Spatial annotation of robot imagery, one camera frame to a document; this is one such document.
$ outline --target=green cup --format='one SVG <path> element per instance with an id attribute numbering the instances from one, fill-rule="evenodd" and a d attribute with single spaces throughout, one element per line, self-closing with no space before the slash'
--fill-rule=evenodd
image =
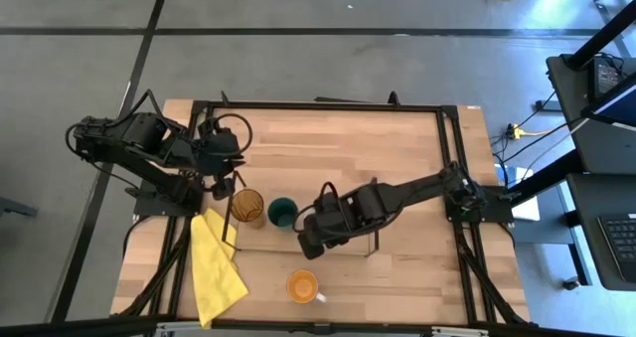
<path id="1" fill-rule="evenodd" d="M 298 207 L 289 198 L 275 199 L 267 208 L 267 216 L 271 223 L 284 230 L 291 230 L 297 214 Z"/>

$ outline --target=keyboard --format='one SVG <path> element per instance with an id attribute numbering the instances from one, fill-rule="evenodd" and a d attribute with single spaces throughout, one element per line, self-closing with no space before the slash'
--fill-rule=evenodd
<path id="1" fill-rule="evenodd" d="M 621 277 L 636 282 L 636 214 L 598 218 Z"/>

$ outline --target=wooden table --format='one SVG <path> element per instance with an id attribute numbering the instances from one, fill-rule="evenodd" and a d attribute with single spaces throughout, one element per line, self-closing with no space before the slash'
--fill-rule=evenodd
<path id="1" fill-rule="evenodd" d="M 164 114 L 188 125 L 193 102 L 168 100 Z M 496 185 L 497 178 L 479 107 L 460 106 L 459 117 L 471 177 Z M 396 184 L 442 168 L 435 115 L 421 112 L 235 109 L 254 129 L 254 140 L 240 167 L 247 185 L 265 204 L 286 196 L 299 206 L 311 204 L 321 185 L 332 181 L 345 193 L 372 177 Z M 216 109 L 215 115 L 227 112 Z M 456 157 L 450 122 L 449 145 Z M 245 129 L 232 128 L 244 142 Z M 225 201 L 205 204 L 221 214 Z M 112 312 L 127 307 L 156 270 L 166 218 L 136 228 L 112 303 Z M 496 224 L 482 224 L 488 272 L 505 299 L 528 319 L 510 237 Z M 326 253 L 307 260 L 301 253 L 238 252 L 234 261 L 249 295 L 220 318 L 258 321 L 330 321 L 352 323 L 465 324 L 463 294 L 452 227 L 441 198 L 404 209 L 380 234 L 380 250 L 370 257 Z M 298 268 L 313 271 L 328 303 L 297 304 L 285 284 Z M 478 318 L 484 320 L 479 283 L 472 276 Z M 171 277 L 164 285 L 161 311 L 167 309 Z M 178 316 L 197 319 L 190 258 L 186 266 Z"/>

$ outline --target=yellow cloth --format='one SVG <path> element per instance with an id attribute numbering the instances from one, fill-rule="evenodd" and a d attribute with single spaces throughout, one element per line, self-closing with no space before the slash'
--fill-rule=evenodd
<path id="1" fill-rule="evenodd" d="M 223 243 L 224 219 L 208 209 L 190 224 L 192 277 L 201 327 L 210 328 L 212 320 L 247 295 L 247 287 L 232 263 L 235 250 Z M 228 227 L 226 241 L 234 245 L 237 230 Z"/>

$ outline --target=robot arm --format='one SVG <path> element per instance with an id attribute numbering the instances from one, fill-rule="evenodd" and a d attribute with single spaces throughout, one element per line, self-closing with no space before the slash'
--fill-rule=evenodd
<path id="1" fill-rule="evenodd" d="M 156 112 L 137 113 L 137 108 L 149 97 Z M 247 126 L 249 140 L 239 147 L 237 137 L 219 122 L 227 116 L 241 119 Z M 133 197 L 150 197 L 199 211 L 204 191 L 215 199 L 223 199 L 234 191 L 232 180 L 225 178 L 244 164 L 242 153 L 251 144 L 249 123 L 237 114 L 209 117 L 199 125 L 200 138 L 189 136 L 188 128 L 161 114 L 151 90 L 144 93 L 131 111 L 118 119 L 85 117 L 67 130 L 67 146 L 89 163 L 115 163 L 141 177 L 152 189 L 126 189 Z M 73 132 L 76 146 L 69 142 Z M 190 174 L 169 174 L 160 168 L 180 169 Z M 213 176 L 215 184 L 203 185 L 203 176 Z"/>
<path id="2" fill-rule="evenodd" d="M 331 192 L 325 193 L 326 187 Z M 326 183 L 314 204 L 308 207 L 314 213 L 304 219 L 304 229 L 296 230 L 298 241 L 305 256 L 315 258 L 324 252 L 324 247 L 344 245 L 350 238 L 382 229 L 403 208 L 442 195 L 449 198 L 453 207 L 466 212 L 487 202 L 481 187 L 457 162 L 451 162 L 437 174 L 396 186 L 374 180 L 343 196 L 338 196 L 335 187 Z"/>

